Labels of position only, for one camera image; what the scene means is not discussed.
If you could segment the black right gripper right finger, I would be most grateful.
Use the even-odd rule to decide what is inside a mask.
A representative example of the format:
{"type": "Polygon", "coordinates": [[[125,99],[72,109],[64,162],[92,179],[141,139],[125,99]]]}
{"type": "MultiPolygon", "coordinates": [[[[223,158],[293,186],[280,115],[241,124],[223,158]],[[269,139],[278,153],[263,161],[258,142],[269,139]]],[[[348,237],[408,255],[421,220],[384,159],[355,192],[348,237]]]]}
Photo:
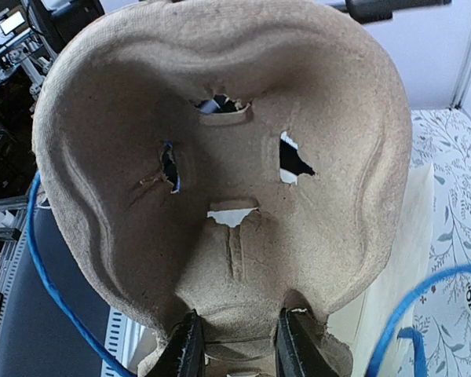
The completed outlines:
{"type": "Polygon", "coordinates": [[[276,332],[276,375],[289,377],[338,376],[327,363],[300,319],[307,312],[281,309],[276,332]]]}

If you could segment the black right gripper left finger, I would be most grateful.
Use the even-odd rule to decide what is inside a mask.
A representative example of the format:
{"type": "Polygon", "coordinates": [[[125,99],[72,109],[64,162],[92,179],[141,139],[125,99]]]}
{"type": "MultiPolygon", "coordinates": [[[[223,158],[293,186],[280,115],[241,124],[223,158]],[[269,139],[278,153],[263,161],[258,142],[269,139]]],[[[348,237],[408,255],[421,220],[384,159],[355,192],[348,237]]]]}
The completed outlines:
{"type": "Polygon", "coordinates": [[[199,377],[205,375],[205,346],[201,317],[187,313],[146,377],[199,377]]]}

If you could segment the checkered paper takeout bag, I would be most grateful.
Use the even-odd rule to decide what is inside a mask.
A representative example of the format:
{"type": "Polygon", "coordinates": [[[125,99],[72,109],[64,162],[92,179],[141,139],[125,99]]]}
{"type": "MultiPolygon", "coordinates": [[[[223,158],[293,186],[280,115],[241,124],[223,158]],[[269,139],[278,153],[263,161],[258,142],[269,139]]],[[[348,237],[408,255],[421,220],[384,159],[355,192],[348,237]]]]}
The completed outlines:
{"type": "MultiPolygon", "coordinates": [[[[27,241],[30,256],[35,265],[40,280],[47,293],[69,318],[86,340],[89,346],[96,352],[117,376],[134,376],[98,341],[87,326],[73,312],[71,307],[61,296],[59,290],[49,277],[44,262],[38,252],[38,244],[35,239],[35,209],[40,176],[36,174],[32,182],[32,188],[27,205],[27,241]]],[[[402,251],[389,259],[388,265],[379,277],[368,288],[369,305],[373,310],[379,309],[388,315],[383,327],[380,339],[374,347],[374,351],[367,364],[367,376],[394,376],[396,369],[393,365],[399,360],[399,351],[396,349],[396,340],[403,339],[402,354],[405,354],[410,342],[414,342],[414,375],[426,376],[425,348],[422,334],[411,327],[409,312],[414,303],[419,300],[433,285],[442,280],[452,279],[457,276],[470,275],[471,263],[457,265],[441,270],[430,276],[426,276],[427,268],[422,266],[422,261],[412,262],[406,259],[402,251]]]]}

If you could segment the brown cardboard cup carrier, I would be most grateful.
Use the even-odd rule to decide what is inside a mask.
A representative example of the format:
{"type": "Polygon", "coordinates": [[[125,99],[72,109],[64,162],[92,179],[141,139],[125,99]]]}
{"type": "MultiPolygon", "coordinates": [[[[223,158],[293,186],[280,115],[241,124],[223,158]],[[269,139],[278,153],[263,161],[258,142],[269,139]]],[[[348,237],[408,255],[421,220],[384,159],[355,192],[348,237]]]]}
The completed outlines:
{"type": "Polygon", "coordinates": [[[60,52],[32,129],[42,187],[82,274],[153,331],[188,313],[213,373],[274,375],[296,309],[317,375],[350,376],[328,317],[385,268],[411,154],[394,63],[312,1],[150,1],[60,52]]]}

